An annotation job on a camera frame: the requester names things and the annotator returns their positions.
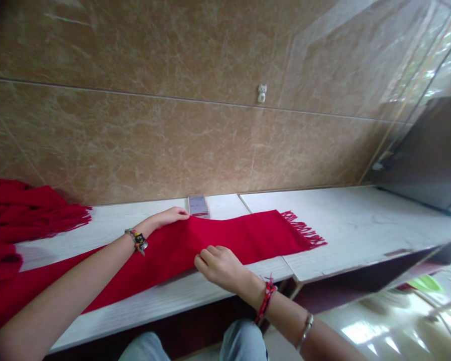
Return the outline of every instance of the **hand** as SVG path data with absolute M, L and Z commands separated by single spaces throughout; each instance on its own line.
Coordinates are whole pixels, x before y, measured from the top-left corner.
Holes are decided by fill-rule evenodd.
M 181 207 L 172 207 L 167 211 L 150 216 L 134 227 L 138 232 L 148 237 L 154 230 L 174 223 L 176 221 L 185 221 L 190 217 L 189 212 Z
M 249 298 L 252 290 L 265 288 L 264 281 L 249 271 L 229 248 L 208 246 L 196 255 L 194 264 L 210 282 L 244 299 Z
M 172 207 L 167 211 L 149 217 L 149 219 L 157 225 L 157 228 L 160 228 L 177 221 L 185 221 L 186 219 L 189 219 L 189 217 L 189 212 L 184 208 Z

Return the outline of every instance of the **marble wall tile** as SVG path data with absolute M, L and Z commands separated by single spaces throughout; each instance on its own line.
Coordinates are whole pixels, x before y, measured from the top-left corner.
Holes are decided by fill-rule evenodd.
M 267 107 L 373 118 L 386 116 L 382 104 L 440 6 L 418 0 L 6 4 L 2 78 L 248 105 L 256 104 L 257 85 L 267 83 Z
M 390 123 L 270 110 L 254 144 L 250 191 L 356 183 Z
M 432 20 L 443 24 L 450 13 L 429 1 L 338 2 L 283 43 L 275 61 L 284 77 L 273 87 L 279 108 L 385 118 L 381 110 L 418 44 L 430 46 Z
M 45 182 L 93 205 L 245 191 L 259 111 L 0 82 L 0 116 Z
M 17 145 L 0 118 L 0 178 L 18 179 L 41 186 L 42 178 Z
M 442 7 L 441 11 L 444 14 L 450 13 L 445 7 Z M 449 22 L 445 24 L 440 20 L 442 18 L 443 15 L 434 19 L 435 25 L 428 31 L 433 40 L 431 46 L 427 46 L 429 42 L 426 40 L 421 42 L 419 50 L 411 58 L 410 64 L 391 92 L 390 101 L 385 105 L 381 117 L 393 119 L 403 108 L 398 121 L 414 123 L 428 100 L 451 95 L 451 28 L 447 29 Z M 433 31 L 435 28 L 440 29 L 437 34 Z
M 0 118 L 20 159 L 92 205 L 352 183 L 389 125 L 2 81 Z

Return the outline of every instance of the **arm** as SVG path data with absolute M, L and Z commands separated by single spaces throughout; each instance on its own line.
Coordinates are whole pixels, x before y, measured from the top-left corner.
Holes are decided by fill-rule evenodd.
M 144 237 L 155 229 L 189 218 L 174 207 L 134 227 Z M 72 268 L 35 297 L 0 329 L 0 359 L 43 359 L 55 341 L 98 296 L 134 252 L 124 234 Z
M 228 248 L 209 246 L 195 257 L 195 266 L 211 282 L 236 293 L 258 310 L 264 299 L 266 284 L 249 271 Z M 304 331 L 308 311 L 276 292 L 265 317 L 296 347 Z M 366 360 L 366 358 L 329 326 L 315 319 L 301 349 L 303 359 Z

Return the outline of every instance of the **beaded bracelet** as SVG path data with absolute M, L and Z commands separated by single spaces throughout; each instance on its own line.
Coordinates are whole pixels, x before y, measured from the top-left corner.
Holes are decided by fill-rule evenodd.
M 133 228 L 126 229 L 125 233 L 129 234 L 132 237 L 132 240 L 135 242 L 135 250 L 139 251 L 142 256 L 145 256 L 144 250 L 147 248 L 149 243 L 145 241 L 144 235 L 142 233 L 138 233 Z

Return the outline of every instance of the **phone screen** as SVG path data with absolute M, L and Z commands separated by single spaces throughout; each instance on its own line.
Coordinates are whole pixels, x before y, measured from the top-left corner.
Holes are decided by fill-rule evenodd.
M 209 219 L 209 209 L 205 196 L 190 196 L 189 197 L 189 213 L 191 216 Z

